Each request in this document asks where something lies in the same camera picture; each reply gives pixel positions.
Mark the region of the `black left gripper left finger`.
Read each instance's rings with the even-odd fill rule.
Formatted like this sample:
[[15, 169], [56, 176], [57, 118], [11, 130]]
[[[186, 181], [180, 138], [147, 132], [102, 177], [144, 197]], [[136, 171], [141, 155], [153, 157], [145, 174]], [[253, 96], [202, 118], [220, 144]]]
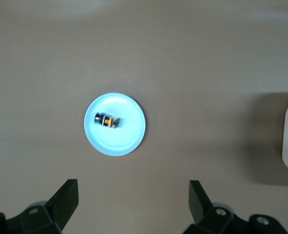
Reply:
[[35, 202], [11, 219], [0, 213], [0, 234], [62, 234], [78, 203], [78, 182], [69, 179], [48, 201]]

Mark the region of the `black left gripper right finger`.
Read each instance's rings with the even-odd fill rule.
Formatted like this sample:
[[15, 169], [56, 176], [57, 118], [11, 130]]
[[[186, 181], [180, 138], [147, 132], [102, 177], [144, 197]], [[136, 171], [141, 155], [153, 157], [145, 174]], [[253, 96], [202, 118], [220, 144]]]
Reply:
[[185, 234], [287, 234], [271, 216], [254, 214], [245, 221], [229, 206], [212, 203], [198, 180], [189, 182], [189, 208], [194, 223]]

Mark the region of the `orange and black push-button switch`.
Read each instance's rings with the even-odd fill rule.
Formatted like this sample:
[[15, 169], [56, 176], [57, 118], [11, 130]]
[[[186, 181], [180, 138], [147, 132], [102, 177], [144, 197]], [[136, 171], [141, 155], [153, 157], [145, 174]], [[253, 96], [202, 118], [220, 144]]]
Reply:
[[106, 113], [97, 112], [94, 117], [94, 122], [104, 127], [117, 128], [120, 123], [120, 118], [113, 117]]

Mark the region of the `light blue round plate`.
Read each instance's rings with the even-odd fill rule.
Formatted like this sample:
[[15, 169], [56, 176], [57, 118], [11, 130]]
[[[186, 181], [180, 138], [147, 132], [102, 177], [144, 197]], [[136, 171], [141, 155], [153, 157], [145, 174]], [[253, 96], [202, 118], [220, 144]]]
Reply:
[[[120, 118], [115, 129], [94, 122], [97, 112]], [[90, 144], [108, 156], [123, 156], [135, 150], [146, 131], [146, 119], [140, 105], [121, 93], [107, 93], [97, 97], [84, 117], [84, 131]]]

